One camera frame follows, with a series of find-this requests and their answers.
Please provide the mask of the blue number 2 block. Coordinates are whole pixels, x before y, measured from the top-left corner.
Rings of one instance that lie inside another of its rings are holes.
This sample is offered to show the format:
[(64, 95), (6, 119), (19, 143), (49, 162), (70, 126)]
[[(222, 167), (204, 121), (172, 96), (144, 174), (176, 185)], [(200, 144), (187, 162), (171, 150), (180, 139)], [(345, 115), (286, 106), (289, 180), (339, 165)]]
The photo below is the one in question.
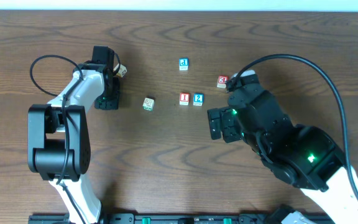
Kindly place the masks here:
[(193, 95), (193, 105), (194, 106), (202, 106), (204, 103), (204, 94), (195, 93)]

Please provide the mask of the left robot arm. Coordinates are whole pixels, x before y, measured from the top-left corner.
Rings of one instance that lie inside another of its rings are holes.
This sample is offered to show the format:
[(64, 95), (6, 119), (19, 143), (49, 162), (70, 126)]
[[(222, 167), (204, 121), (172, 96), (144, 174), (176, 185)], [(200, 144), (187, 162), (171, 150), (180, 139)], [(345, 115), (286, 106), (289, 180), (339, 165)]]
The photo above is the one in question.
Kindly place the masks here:
[(27, 162), (61, 196), (67, 223), (109, 223), (86, 173), (91, 162), (86, 114), (91, 107), (118, 109), (117, 74), (123, 66), (107, 46), (95, 46), (91, 60), (73, 66), (72, 79), (61, 93), (28, 110)]

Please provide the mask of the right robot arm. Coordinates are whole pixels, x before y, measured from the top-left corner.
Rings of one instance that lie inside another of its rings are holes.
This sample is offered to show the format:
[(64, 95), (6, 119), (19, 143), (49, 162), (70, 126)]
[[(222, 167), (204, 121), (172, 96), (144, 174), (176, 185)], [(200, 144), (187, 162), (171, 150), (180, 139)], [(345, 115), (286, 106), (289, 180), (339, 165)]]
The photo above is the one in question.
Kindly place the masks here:
[(344, 151), (323, 130), (293, 125), (256, 75), (242, 77), (228, 106), (207, 111), (211, 138), (244, 141), (273, 175), (317, 203), (334, 223), (358, 223)]

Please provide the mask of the green picture wooden block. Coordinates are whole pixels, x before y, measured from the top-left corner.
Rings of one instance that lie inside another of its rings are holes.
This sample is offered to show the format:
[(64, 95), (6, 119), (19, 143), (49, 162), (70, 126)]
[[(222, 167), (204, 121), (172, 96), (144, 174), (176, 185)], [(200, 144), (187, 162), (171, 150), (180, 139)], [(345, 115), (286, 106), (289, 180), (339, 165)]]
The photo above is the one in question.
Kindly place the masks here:
[(152, 111), (154, 108), (155, 100), (152, 98), (145, 98), (143, 102), (143, 109), (147, 111)]

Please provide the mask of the red letter I block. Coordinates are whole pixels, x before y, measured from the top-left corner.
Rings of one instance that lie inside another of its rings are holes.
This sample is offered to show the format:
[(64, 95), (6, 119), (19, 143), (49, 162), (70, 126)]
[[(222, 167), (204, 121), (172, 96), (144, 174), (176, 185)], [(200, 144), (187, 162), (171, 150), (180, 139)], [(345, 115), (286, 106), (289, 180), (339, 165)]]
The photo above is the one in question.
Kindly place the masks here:
[(180, 93), (180, 105), (188, 106), (190, 103), (189, 93)]

